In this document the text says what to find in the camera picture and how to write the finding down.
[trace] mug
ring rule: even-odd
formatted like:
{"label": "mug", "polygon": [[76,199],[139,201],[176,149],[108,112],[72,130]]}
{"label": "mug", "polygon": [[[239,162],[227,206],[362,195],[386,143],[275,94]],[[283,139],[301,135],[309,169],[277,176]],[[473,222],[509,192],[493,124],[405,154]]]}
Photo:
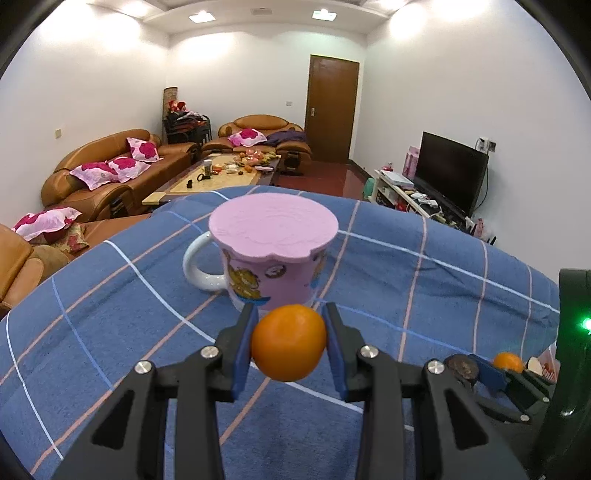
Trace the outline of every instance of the mug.
{"label": "mug", "polygon": [[[238,197],[213,211],[209,232],[185,252],[183,272],[201,290],[228,290],[238,310],[247,302],[256,305],[260,314],[289,304],[309,307],[338,228],[328,208],[304,197],[284,193]],[[220,248],[222,275],[205,273],[193,262],[212,241]]]}

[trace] blue plaid tablecloth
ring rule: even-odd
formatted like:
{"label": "blue plaid tablecloth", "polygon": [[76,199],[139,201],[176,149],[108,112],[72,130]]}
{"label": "blue plaid tablecloth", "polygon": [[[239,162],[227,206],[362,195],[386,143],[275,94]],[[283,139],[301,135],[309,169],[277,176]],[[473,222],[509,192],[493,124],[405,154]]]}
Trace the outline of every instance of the blue plaid tablecloth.
{"label": "blue plaid tablecloth", "polygon": [[[527,359],[557,334],[558,288],[495,247],[417,215],[274,187],[187,196],[82,255],[0,325],[0,430],[35,479],[51,477],[93,413],[142,358],[183,360],[233,325],[226,293],[184,278],[189,243],[236,196],[303,194],[339,220],[320,283],[347,325],[395,359],[422,365],[452,353]],[[221,273],[214,244],[198,265]],[[171,402],[165,473],[174,478]],[[235,404],[218,407],[228,480],[352,479],[362,410],[338,400],[326,355],[296,384],[251,369]],[[408,473],[413,427],[407,426]]]}

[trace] leather sofa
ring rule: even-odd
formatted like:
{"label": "leather sofa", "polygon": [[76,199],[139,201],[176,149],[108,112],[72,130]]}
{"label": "leather sofa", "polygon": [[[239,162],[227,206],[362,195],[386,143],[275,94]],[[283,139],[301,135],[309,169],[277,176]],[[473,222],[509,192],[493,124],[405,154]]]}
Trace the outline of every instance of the leather sofa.
{"label": "leather sofa", "polygon": [[[113,160],[122,155],[130,155],[127,137],[150,140],[158,147],[162,160],[151,164],[150,168],[138,178],[126,183],[108,183],[92,192],[84,182],[70,175],[70,170],[91,162]],[[124,207],[127,214],[137,215],[145,212],[142,201],[158,187],[189,168],[191,156],[197,153],[198,145],[183,143],[161,145],[157,135],[147,130],[135,129],[119,132],[94,140],[68,154],[45,181],[41,189],[41,201],[45,207],[69,206],[82,215],[79,222],[91,222],[111,218],[114,211],[118,216]]]}
{"label": "leather sofa", "polygon": [[[272,115],[248,115],[234,120],[229,124],[222,125],[217,131],[219,138],[207,142],[201,150],[201,159],[206,158],[212,153],[241,153],[247,150],[246,147],[234,147],[228,137],[238,133],[245,128],[254,128],[265,136],[275,132],[295,130],[303,132],[302,127],[296,124],[289,123],[284,118]],[[269,147],[267,145],[255,145],[254,150],[260,150],[263,153],[276,152],[281,155],[283,162],[288,154],[291,156],[299,156],[301,164],[309,163],[312,160],[312,150],[305,142],[283,142],[276,147]]]}
{"label": "leather sofa", "polygon": [[32,246],[10,228],[0,225],[0,319],[75,257],[147,217],[136,215],[86,223],[84,238],[90,247],[75,256],[49,245]]}

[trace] wooden door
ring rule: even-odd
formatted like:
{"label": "wooden door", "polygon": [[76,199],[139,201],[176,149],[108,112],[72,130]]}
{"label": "wooden door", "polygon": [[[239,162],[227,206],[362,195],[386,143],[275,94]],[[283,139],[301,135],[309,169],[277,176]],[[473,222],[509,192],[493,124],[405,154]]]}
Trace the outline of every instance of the wooden door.
{"label": "wooden door", "polygon": [[306,134],[314,160],[349,159],[358,79],[356,61],[310,56]]}

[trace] wall outlet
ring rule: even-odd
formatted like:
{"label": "wall outlet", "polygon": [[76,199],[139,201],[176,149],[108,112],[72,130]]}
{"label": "wall outlet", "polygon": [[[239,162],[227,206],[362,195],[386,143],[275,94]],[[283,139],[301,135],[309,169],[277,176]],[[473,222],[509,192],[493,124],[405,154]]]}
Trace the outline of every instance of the wall outlet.
{"label": "wall outlet", "polygon": [[486,137],[480,137],[476,142],[476,149],[483,153],[494,152],[496,150],[496,142]]}

